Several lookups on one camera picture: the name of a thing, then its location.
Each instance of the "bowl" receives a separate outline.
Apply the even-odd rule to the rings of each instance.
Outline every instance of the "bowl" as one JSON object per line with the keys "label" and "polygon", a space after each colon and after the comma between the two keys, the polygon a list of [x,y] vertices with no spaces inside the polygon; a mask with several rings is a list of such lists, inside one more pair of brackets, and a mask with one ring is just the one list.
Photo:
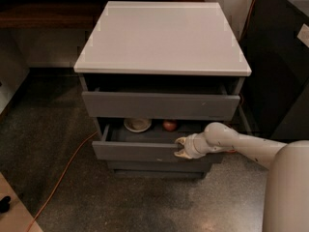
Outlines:
{"label": "bowl", "polygon": [[124,120],[125,127],[132,132],[143,132],[152,125],[151,119],[126,118]]}

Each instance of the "orange cable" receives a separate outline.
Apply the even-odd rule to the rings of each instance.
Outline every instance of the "orange cable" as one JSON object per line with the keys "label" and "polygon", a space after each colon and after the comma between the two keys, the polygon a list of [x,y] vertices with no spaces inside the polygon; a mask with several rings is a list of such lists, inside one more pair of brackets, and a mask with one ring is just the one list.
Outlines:
{"label": "orange cable", "polygon": [[46,202],[42,205],[42,207],[39,209],[39,211],[37,212],[36,216],[33,218],[33,220],[30,222],[26,232],[29,232],[33,223],[36,221],[36,219],[39,217],[39,215],[41,214],[42,210],[46,207],[46,205],[48,204],[48,202],[50,201],[50,199],[52,198],[52,196],[54,195],[56,189],[59,187],[61,181],[63,180],[65,174],[67,173],[68,171],[68,168],[71,164],[71,162],[73,161],[73,159],[75,158],[76,154],[79,152],[79,150],[81,149],[81,147],[89,140],[91,139],[93,136],[95,136],[98,132],[94,132],[93,134],[91,134],[90,136],[88,136],[79,146],[78,148],[76,149],[76,151],[74,152],[74,154],[72,155],[72,157],[70,158],[65,170],[63,171],[62,175],[60,176],[55,188],[53,189],[53,191],[50,193],[49,197],[47,198]]}
{"label": "orange cable", "polygon": [[248,13],[248,18],[247,18],[247,21],[246,21],[246,24],[245,24],[245,29],[243,29],[240,39],[243,38],[243,36],[245,35],[245,33],[247,32],[247,30],[248,30],[248,28],[249,28],[250,17],[251,17],[251,14],[252,14],[252,9],[253,9],[253,6],[254,6],[254,4],[255,4],[256,1],[257,1],[257,0],[253,0],[253,1],[252,1],[252,4],[251,4],[250,9],[249,9],[249,13]]}

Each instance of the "gray drawer front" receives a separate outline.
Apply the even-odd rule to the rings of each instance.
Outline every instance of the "gray drawer front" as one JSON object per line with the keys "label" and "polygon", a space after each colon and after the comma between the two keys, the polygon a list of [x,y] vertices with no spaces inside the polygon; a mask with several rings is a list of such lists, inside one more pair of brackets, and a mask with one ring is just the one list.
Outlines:
{"label": "gray drawer front", "polygon": [[93,147],[99,160],[178,162],[174,156],[175,144],[127,143],[94,141]]}
{"label": "gray drawer front", "polygon": [[91,117],[231,120],[239,96],[83,92]]}

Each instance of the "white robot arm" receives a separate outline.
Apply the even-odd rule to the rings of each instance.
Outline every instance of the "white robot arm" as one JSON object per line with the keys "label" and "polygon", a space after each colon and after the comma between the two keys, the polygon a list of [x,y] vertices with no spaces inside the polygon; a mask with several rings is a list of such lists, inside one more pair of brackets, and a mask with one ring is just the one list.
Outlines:
{"label": "white robot arm", "polygon": [[176,142],[183,145],[175,153],[179,158],[198,159],[235,149],[269,169],[263,232],[309,231],[309,141],[285,144],[211,123],[204,132]]}

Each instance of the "concrete floor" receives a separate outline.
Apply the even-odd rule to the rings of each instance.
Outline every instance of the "concrete floor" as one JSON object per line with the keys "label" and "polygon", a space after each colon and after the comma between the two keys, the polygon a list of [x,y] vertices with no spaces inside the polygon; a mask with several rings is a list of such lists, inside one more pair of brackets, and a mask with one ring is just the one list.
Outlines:
{"label": "concrete floor", "polygon": [[[31,74],[0,122],[0,172],[34,216],[80,142],[96,129],[77,76]],[[91,142],[38,224],[62,231],[262,231],[267,171],[226,154],[203,180],[115,178]]]}

